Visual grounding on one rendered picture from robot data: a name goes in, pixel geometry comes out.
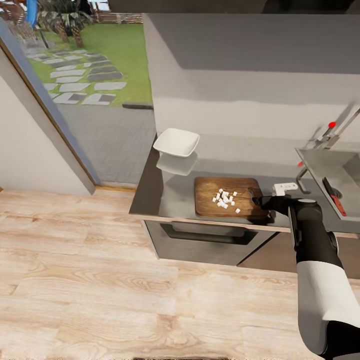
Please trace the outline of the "cutting board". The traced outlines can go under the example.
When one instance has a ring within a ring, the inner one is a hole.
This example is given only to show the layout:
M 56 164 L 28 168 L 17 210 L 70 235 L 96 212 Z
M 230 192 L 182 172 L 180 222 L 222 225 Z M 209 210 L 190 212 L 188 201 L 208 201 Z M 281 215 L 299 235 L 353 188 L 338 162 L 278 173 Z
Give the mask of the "cutting board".
M 200 216 L 267 217 L 269 210 L 263 210 L 261 205 L 256 205 L 251 199 L 249 190 L 253 190 L 255 198 L 263 197 L 259 183 L 254 178 L 196 177 L 195 212 Z M 227 193 L 227 201 L 224 203 L 226 207 L 218 206 L 220 199 L 217 197 L 221 191 Z M 229 202 L 230 198 L 234 205 Z M 236 212 L 237 209 L 240 209 L 239 213 Z

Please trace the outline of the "parer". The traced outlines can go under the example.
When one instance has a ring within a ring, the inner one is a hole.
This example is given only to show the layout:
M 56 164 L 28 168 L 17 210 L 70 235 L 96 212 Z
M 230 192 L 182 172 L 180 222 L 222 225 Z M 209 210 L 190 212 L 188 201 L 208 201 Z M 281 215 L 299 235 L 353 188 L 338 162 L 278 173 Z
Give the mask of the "parer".
M 341 202 L 339 201 L 338 197 L 335 195 L 335 193 L 326 177 L 324 178 L 324 183 L 330 193 L 330 197 L 332 198 L 333 202 L 335 203 L 335 205 L 337 206 L 337 208 L 339 209 L 341 214 L 345 217 L 347 214 L 346 214 Z

